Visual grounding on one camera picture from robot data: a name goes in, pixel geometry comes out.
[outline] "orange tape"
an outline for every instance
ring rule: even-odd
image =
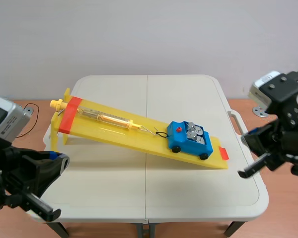
[[[223,160],[229,160],[229,157],[228,157],[228,154],[227,154],[226,149],[219,146],[219,150],[220,150],[222,159]]]
[[[80,105],[82,99],[77,97],[72,97],[69,101],[67,107],[64,111],[64,116],[62,118],[59,132],[69,134],[71,131],[72,123],[77,112],[77,108]]]

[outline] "black cable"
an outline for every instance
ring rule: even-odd
[[[157,135],[163,137],[163,138],[167,138],[167,137],[168,137],[168,134],[165,133],[165,132],[162,132],[162,131],[156,131],[155,133],[156,133]]]
[[[31,130],[33,130],[33,128],[35,127],[36,123],[38,122],[40,107],[39,107],[38,105],[36,105],[35,103],[28,103],[27,105],[25,105],[24,109],[25,109],[26,106],[28,106],[28,105],[35,105],[35,106],[38,107],[38,113],[37,113],[37,115],[36,115],[35,123],[34,123],[34,125],[32,126],[32,128],[31,128],[28,132],[24,133],[23,135],[17,136],[16,138],[23,137],[23,136],[27,135],[28,133],[30,133]]]

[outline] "white wall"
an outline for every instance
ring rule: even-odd
[[[91,74],[208,74],[230,98],[298,70],[298,0],[0,0],[0,95]]]

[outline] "blue toy car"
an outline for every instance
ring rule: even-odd
[[[209,134],[192,122],[171,122],[167,127],[168,147],[173,153],[180,151],[206,160],[213,152]]]

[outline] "white folding table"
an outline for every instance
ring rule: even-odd
[[[76,83],[72,95],[166,123],[200,124],[220,139],[230,160],[228,170],[214,170],[83,138],[70,136],[66,145],[60,139],[58,149],[70,157],[70,165],[42,196],[62,210],[48,224],[60,236],[67,236],[60,222],[149,224],[154,237],[158,223],[234,221],[225,232],[229,237],[266,210],[268,193],[260,175],[242,179],[237,174],[253,159],[229,116],[247,130],[214,78],[88,76]],[[49,150],[49,129],[44,142]],[[142,226],[138,232],[142,235]]]

